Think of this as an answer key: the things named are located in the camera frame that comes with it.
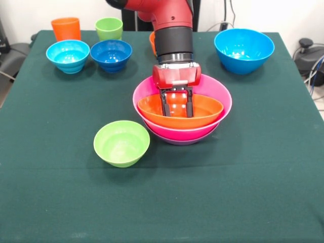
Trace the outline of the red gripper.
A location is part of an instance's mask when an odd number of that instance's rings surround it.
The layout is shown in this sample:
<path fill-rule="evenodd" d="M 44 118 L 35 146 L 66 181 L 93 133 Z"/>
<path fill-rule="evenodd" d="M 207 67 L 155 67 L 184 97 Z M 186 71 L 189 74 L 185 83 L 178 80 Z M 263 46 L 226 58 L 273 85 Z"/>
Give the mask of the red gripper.
<path fill-rule="evenodd" d="M 166 63 L 153 67 L 153 82 L 160 89 L 163 116 L 171 116 L 167 103 L 167 93 L 175 86 L 187 85 L 186 113 L 187 117 L 193 117 L 192 87 L 199 85 L 200 76 L 201 67 L 198 63 Z"/>

